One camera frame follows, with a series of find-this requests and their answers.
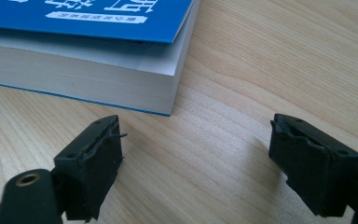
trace book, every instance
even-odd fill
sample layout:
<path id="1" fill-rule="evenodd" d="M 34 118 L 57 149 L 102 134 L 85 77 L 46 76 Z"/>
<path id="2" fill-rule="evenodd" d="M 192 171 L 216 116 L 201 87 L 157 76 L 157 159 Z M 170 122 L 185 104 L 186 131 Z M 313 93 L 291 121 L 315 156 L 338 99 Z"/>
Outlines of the book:
<path id="1" fill-rule="evenodd" d="M 0 0 L 0 28 L 172 43 L 192 0 Z"/>
<path id="2" fill-rule="evenodd" d="M 169 116 L 199 7 L 171 44 L 0 27 L 0 85 Z"/>

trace wood grain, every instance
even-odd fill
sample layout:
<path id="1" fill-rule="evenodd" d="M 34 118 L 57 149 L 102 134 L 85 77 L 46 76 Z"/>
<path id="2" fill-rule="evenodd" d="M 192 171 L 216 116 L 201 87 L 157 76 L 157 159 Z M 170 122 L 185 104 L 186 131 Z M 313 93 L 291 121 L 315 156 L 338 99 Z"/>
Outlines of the wood grain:
<path id="1" fill-rule="evenodd" d="M 358 0 L 203 0 L 169 118 L 0 87 L 0 196 L 118 114 L 125 160 L 94 222 L 350 223 L 285 184 L 268 157 L 277 112 L 358 151 Z"/>

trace black clamp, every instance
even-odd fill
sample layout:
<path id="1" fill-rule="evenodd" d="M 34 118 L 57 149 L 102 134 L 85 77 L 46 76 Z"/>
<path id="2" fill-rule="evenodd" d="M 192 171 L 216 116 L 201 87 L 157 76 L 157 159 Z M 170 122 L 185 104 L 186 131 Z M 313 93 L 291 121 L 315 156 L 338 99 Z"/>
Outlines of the black clamp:
<path id="1" fill-rule="evenodd" d="M 287 185 L 321 217 L 342 217 L 347 205 L 358 223 L 358 152 L 302 119 L 276 114 L 269 156 Z"/>
<path id="2" fill-rule="evenodd" d="M 55 158 L 49 172 L 38 169 L 10 179 L 0 203 L 0 224 L 62 223 L 98 218 L 123 156 L 118 116 L 98 119 Z"/>

